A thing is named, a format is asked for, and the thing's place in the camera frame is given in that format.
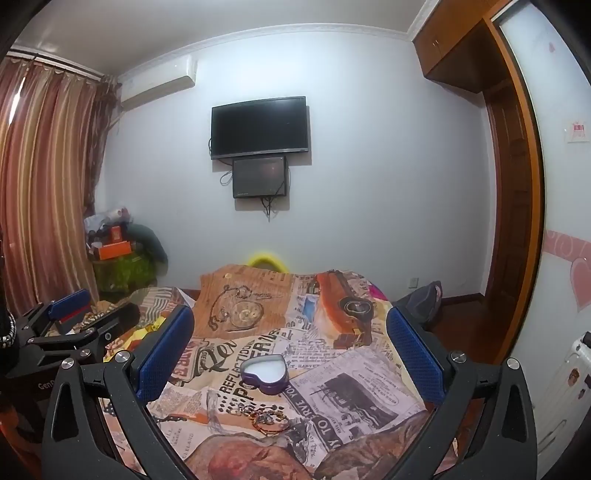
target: curtain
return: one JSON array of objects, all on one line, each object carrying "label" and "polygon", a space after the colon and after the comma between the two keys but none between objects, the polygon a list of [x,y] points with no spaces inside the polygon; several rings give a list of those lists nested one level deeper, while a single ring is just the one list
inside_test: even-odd
[{"label": "curtain", "polygon": [[14,313],[80,288],[98,299],[83,214],[94,210],[108,85],[26,60],[0,64],[0,228]]}]

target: bed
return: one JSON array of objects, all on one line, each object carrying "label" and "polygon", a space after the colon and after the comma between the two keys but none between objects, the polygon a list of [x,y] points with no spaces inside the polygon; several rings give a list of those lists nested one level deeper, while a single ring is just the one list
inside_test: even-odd
[{"label": "bed", "polygon": [[[387,335],[392,305],[379,289],[353,272],[292,275],[243,265],[203,275],[201,285],[196,301],[177,288],[132,294],[126,300],[139,305],[138,327],[105,357],[133,350],[177,305],[191,307],[193,336],[148,404],[191,471],[200,480],[382,479],[430,415]],[[110,308],[100,304],[95,313]],[[245,385],[239,367],[272,353],[285,358],[290,384],[271,397]],[[125,464],[142,472],[110,402],[102,408]],[[249,414],[260,409],[280,412],[288,427],[255,428]],[[439,471],[456,454],[454,442]]]}]

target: flat screen tv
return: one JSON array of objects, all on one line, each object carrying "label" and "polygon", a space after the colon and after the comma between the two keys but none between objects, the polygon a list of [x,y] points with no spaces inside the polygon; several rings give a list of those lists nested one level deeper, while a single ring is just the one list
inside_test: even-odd
[{"label": "flat screen tv", "polygon": [[212,158],[308,151],[306,97],[214,107],[211,148]]}]

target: white wall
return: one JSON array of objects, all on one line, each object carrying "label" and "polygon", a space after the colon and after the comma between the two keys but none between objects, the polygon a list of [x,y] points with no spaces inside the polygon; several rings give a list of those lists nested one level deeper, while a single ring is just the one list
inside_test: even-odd
[{"label": "white wall", "polygon": [[[548,395],[552,377],[573,342],[591,330],[591,308],[579,310],[571,280],[573,258],[580,254],[588,266],[591,258],[581,252],[583,242],[570,243],[571,237],[591,241],[591,143],[565,140],[565,129],[572,122],[586,121],[586,128],[591,128],[591,86],[560,35],[531,4],[506,20],[502,30],[523,73],[540,132],[545,228],[563,234],[562,248],[544,248],[530,308],[513,351],[536,405]],[[577,285],[580,292],[589,294],[591,275]],[[561,411],[571,408],[559,407]],[[534,410],[536,420],[548,414]],[[551,461],[539,457],[539,478],[559,454],[554,452]]]},{"label": "white wall", "polygon": [[[124,115],[109,135],[98,208],[127,205],[170,257],[163,284],[271,251],[292,272],[348,268],[392,298],[441,279],[480,291],[489,229],[477,99],[421,74],[411,43],[339,32],[282,33],[196,52],[197,85]],[[232,199],[207,143],[211,108],[305,95],[311,154],[289,157],[291,191],[267,221]]]}]

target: white appliance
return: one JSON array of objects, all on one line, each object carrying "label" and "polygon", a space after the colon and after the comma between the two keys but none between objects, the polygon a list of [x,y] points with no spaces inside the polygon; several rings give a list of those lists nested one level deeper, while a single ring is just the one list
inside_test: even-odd
[{"label": "white appliance", "polygon": [[538,479],[568,447],[591,408],[591,333],[575,341],[534,407],[538,441]]},{"label": "white appliance", "polygon": [[131,110],[171,93],[192,88],[197,76],[197,61],[182,55],[148,68],[121,84],[121,106]]}]

